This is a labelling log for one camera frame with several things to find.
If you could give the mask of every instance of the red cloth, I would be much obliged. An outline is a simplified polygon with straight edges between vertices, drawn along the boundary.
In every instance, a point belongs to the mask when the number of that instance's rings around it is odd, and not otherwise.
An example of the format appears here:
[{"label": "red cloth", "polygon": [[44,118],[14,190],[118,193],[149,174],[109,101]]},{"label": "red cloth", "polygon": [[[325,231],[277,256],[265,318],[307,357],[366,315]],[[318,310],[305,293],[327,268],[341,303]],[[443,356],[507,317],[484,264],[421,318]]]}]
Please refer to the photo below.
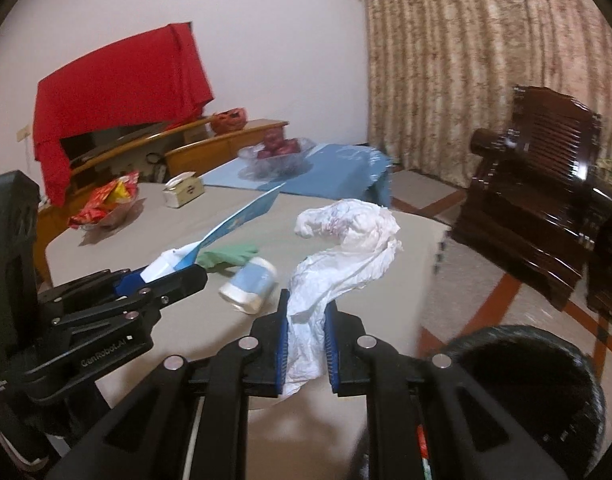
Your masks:
[{"label": "red cloth", "polygon": [[198,117],[212,101],[190,25],[174,23],[86,54],[39,81],[34,157],[64,203],[70,161],[59,139],[115,126]]}]

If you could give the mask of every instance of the dark brown wooden armchair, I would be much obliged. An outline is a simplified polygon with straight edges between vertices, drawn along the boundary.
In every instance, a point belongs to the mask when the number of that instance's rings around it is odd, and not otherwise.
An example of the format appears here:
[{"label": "dark brown wooden armchair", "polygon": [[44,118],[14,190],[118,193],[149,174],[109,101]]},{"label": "dark brown wooden armchair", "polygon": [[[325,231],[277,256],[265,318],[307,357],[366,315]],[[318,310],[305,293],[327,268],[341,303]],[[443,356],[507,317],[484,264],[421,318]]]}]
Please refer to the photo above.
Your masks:
[{"label": "dark brown wooden armchair", "polygon": [[516,87],[512,124],[477,130],[483,160],[452,237],[500,264],[563,309],[612,199],[595,177],[600,117],[548,88]]}]

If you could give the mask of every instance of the silver screw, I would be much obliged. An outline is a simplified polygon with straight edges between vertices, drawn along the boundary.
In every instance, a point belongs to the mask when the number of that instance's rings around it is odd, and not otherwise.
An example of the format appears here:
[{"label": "silver screw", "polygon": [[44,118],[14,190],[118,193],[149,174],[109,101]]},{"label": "silver screw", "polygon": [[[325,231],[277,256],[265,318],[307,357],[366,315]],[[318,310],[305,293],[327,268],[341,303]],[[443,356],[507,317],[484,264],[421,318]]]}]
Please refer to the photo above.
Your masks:
[{"label": "silver screw", "polygon": [[183,366],[183,357],[179,355],[171,355],[164,361],[166,370],[179,370]]},{"label": "silver screw", "polygon": [[257,348],[259,341],[257,341],[256,337],[252,337],[251,335],[247,335],[239,340],[239,348],[244,350],[252,350],[253,348]]},{"label": "silver screw", "polygon": [[357,338],[357,344],[361,348],[374,348],[377,340],[372,335],[362,335]]},{"label": "silver screw", "polygon": [[452,359],[446,354],[435,354],[432,361],[437,368],[448,368],[452,364]]}]

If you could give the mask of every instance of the blue tablecloth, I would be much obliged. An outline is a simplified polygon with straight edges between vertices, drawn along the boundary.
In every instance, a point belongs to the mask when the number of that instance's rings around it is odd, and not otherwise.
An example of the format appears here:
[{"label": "blue tablecloth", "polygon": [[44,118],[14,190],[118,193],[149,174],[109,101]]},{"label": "blue tablecloth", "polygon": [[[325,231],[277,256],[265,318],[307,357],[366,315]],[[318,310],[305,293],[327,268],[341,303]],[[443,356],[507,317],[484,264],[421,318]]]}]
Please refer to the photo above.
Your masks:
[{"label": "blue tablecloth", "polygon": [[309,169],[301,175],[272,181],[249,180],[246,163],[235,159],[201,176],[205,186],[268,191],[279,184],[282,193],[339,200],[359,198],[390,206],[388,156],[366,146],[318,144],[308,155]]}]

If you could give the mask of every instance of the tissue box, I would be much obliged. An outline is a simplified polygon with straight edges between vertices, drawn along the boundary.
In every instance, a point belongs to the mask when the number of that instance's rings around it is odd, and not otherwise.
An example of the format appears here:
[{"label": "tissue box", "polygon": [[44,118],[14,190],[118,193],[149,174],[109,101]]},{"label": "tissue box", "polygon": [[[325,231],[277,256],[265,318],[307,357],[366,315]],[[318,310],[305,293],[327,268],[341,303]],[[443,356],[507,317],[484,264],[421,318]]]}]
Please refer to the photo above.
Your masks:
[{"label": "tissue box", "polygon": [[187,171],[170,179],[164,187],[168,207],[178,208],[203,194],[203,183],[194,171]]}]

